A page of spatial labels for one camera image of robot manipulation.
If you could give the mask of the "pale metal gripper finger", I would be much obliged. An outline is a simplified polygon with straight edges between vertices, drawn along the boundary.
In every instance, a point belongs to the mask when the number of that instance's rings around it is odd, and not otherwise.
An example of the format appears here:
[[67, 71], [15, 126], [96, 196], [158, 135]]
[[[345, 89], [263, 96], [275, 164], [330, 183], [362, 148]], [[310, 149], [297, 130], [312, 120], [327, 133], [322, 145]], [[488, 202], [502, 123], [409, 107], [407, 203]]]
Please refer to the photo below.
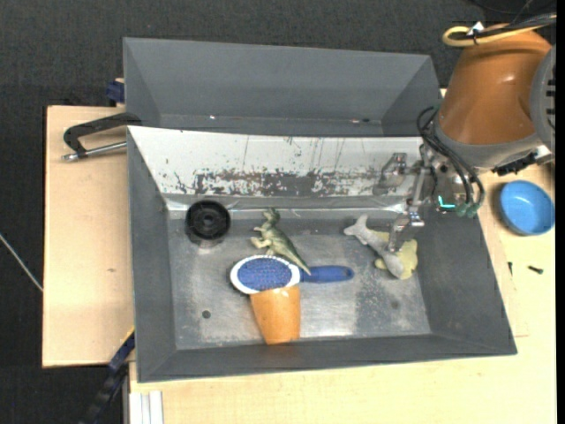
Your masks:
[[395, 191], [405, 180], [407, 155], [394, 153], [382, 167], [377, 182], [373, 185], [373, 195], [384, 195]]
[[425, 222], [418, 211], [409, 211], [399, 215], [392, 223], [388, 233], [389, 252], [395, 253], [401, 250], [403, 244], [414, 239], [424, 226]]

